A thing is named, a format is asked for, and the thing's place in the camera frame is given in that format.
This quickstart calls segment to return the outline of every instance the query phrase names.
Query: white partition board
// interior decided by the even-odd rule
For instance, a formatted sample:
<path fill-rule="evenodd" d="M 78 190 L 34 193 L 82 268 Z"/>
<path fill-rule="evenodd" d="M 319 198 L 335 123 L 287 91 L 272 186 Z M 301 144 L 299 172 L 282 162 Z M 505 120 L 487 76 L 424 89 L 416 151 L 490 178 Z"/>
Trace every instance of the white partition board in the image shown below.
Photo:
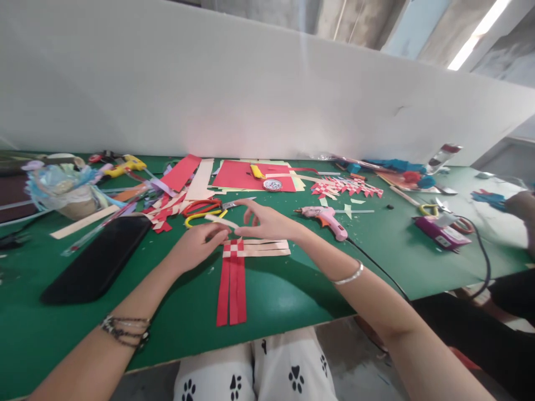
<path fill-rule="evenodd" d="M 3 0 L 0 143 L 475 161 L 535 90 L 165 0 Z"/>

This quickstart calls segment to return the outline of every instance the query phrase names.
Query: glue gun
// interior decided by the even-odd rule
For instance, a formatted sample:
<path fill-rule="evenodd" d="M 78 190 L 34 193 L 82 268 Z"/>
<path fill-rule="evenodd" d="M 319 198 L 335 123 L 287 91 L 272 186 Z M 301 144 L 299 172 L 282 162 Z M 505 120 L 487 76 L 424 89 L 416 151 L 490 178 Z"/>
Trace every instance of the glue gun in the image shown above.
<path fill-rule="evenodd" d="M 330 207 L 323 206 L 306 206 L 294 210 L 296 213 L 301 213 L 305 217 L 315 217 L 322 223 L 322 227 L 329 226 L 337 241 L 345 241 L 347 239 L 347 231 L 334 218 L 335 211 Z"/>
<path fill-rule="evenodd" d="M 120 164 L 112 169 L 106 170 L 104 174 L 109 175 L 112 178 L 123 175 L 127 172 L 126 168 L 131 170 L 141 171 L 147 168 L 147 165 L 132 155 L 124 155 L 126 163 Z"/>

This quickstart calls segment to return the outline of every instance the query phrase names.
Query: bracelet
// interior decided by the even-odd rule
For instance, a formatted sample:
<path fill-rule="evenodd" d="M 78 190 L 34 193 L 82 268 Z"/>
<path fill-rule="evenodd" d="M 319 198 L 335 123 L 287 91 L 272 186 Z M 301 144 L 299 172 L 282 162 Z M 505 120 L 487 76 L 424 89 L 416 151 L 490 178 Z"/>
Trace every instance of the bracelet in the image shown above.
<path fill-rule="evenodd" d="M 362 274 L 363 270 L 364 270 L 364 265 L 362 264 L 362 262 L 359 261 L 359 263 L 361 265 L 359 266 L 357 271 L 351 277 L 345 278 L 344 280 L 340 280 L 340 281 L 331 280 L 331 283 L 334 284 L 334 285 L 342 285 L 342 284 L 348 283 L 349 281 L 355 280 L 355 278 L 358 278 L 358 276 L 360 276 Z"/>
<path fill-rule="evenodd" d="M 133 327 L 138 327 L 138 328 L 146 329 L 146 330 L 144 333 L 141 333 L 141 334 L 131 333 L 123 329 L 118 329 L 117 327 L 115 327 L 116 322 L 119 324 L 126 325 L 126 326 L 133 326 Z M 136 348 L 136 349 L 143 348 L 143 346 L 149 340 L 149 334 L 150 334 L 149 327 L 150 327 L 150 319 L 114 317 L 112 315 L 106 316 L 103 319 L 103 321 L 100 323 L 100 328 L 103 329 L 108 334 L 111 334 L 112 337 L 115 339 L 115 341 L 117 341 L 118 343 L 122 345 L 126 345 L 126 346 Z M 124 341 L 121 339 L 122 336 L 138 338 L 139 343 L 132 344 L 127 341 Z"/>

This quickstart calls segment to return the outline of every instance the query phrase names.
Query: left hand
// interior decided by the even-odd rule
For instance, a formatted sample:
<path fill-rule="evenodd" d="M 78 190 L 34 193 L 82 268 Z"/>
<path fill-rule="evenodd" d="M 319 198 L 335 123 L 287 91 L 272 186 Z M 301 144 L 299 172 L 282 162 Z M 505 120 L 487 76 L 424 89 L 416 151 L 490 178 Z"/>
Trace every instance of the left hand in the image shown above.
<path fill-rule="evenodd" d="M 231 230 L 220 223 L 200 224 L 190 228 L 171 249 L 162 263 L 176 269 L 177 274 L 197 267 L 226 239 Z"/>

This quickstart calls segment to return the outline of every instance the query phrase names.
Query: fluorescent light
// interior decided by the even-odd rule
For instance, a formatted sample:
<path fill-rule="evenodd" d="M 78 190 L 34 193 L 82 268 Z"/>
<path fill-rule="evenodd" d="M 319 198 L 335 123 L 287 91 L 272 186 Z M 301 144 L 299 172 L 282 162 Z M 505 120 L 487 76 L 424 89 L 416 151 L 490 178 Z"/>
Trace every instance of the fluorescent light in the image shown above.
<path fill-rule="evenodd" d="M 453 61 L 450 63 L 448 70 L 457 71 L 459 68 L 461 68 L 466 59 L 474 51 L 475 45 L 477 45 L 483 35 L 490 30 L 491 26 L 494 25 L 499 16 L 502 15 L 510 2 L 511 0 L 496 0 L 489 12 L 485 15 L 485 17 L 483 17 L 470 38 L 466 41 L 459 53 L 457 53 Z"/>

